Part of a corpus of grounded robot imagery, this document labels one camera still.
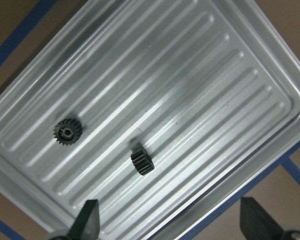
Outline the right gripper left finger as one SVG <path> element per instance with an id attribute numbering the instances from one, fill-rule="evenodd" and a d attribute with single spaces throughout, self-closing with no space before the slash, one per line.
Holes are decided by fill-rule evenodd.
<path id="1" fill-rule="evenodd" d="M 71 240 L 97 240 L 100 234 L 100 213 L 97 199 L 87 200 L 71 228 L 67 237 Z"/>

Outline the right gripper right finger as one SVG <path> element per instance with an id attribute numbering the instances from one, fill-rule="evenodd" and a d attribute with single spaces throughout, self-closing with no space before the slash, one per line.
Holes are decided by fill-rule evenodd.
<path id="1" fill-rule="evenodd" d="M 240 199 L 240 230 L 246 240 L 292 240 L 253 197 Z"/>

